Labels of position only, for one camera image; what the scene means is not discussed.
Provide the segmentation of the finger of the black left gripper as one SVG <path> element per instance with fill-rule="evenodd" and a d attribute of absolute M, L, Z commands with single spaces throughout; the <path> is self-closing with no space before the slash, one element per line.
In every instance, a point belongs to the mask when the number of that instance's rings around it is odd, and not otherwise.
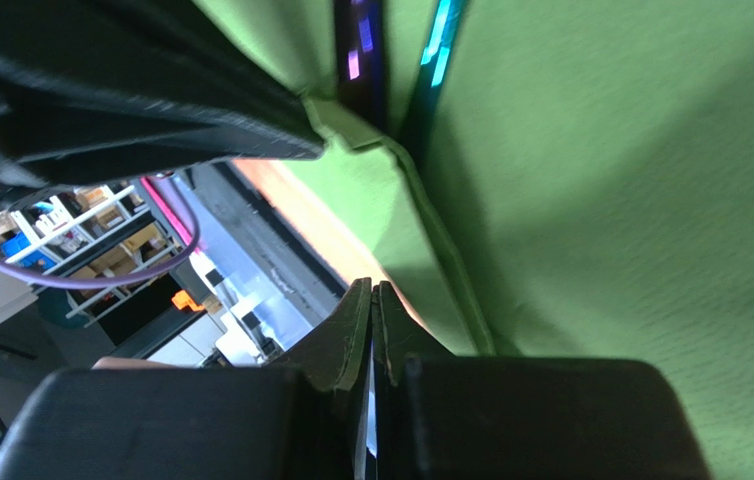
<path fill-rule="evenodd" d="M 191 1 L 0 1 L 0 183 L 314 160 L 303 102 Z"/>

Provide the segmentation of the green paper napkin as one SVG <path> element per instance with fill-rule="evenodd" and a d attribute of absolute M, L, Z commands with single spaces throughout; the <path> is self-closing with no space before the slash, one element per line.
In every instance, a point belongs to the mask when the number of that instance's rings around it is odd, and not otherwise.
<path fill-rule="evenodd" d="M 415 153 L 437 8 L 385 5 L 379 130 L 340 106 L 330 2 L 202 2 L 330 142 L 238 169 L 459 354 L 655 365 L 713 475 L 754 479 L 754 1 L 471 1 Z"/>

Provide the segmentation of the rainbow metallic spoon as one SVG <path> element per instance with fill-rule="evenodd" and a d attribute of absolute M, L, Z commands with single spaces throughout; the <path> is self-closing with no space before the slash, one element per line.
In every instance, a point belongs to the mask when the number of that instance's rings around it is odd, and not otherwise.
<path fill-rule="evenodd" d="M 427 153 L 437 105 L 468 2 L 440 0 L 422 50 L 419 69 L 398 141 L 418 160 Z"/>

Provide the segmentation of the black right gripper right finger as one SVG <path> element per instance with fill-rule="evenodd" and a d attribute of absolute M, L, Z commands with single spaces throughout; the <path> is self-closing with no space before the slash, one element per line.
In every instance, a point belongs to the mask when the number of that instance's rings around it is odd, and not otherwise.
<path fill-rule="evenodd" d="M 451 353 L 373 290 L 381 479 L 708 479 L 680 400 L 633 359 Z"/>

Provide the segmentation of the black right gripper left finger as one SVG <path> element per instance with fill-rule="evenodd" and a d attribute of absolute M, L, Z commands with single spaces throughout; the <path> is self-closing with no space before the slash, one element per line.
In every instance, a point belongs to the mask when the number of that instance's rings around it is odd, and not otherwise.
<path fill-rule="evenodd" d="M 0 479 L 363 479 L 372 283 L 262 366 L 65 370 L 0 449 Z"/>

